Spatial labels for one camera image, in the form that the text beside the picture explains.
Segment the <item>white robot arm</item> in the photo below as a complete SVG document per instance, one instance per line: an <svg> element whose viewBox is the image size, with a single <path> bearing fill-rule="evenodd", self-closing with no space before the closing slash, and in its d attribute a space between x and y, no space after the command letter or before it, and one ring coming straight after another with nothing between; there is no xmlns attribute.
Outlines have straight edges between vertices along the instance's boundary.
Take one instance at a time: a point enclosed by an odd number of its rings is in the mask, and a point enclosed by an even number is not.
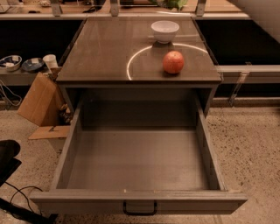
<svg viewBox="0 0 280 224"><path fill-rule="evenodd" d="M228 0L280 43L280 0Z"/></svg>

